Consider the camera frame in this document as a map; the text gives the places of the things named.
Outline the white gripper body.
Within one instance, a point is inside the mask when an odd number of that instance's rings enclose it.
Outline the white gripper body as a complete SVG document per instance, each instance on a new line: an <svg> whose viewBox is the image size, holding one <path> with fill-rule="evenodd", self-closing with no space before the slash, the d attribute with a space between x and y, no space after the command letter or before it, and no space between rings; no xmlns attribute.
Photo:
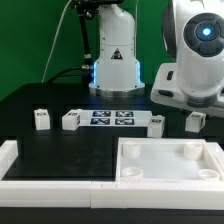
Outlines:
<svg viewBox="0 0 224 224"><path fill-rule="evenodd" d="M217 103L202 108L187 104L187 95L177 85L177 66L175 63L163 63L160 66L150 98L158 104L224 118L224 95L220 96Z"/></svg>

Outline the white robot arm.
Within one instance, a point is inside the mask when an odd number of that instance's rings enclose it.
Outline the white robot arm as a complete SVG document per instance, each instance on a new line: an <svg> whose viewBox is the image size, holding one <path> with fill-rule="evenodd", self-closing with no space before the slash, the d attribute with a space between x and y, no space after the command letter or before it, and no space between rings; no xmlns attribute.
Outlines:
<svg viewBox="0 0 224 224"><path fill-rule="evenodd" d="M133 17L118 5L100 5L100 55L89 84L92 93L127 96L145 87L134 55L134 26ZM224 0L170 0L162 35L174 61L159 67L151 100L224 117Z"/></svg>

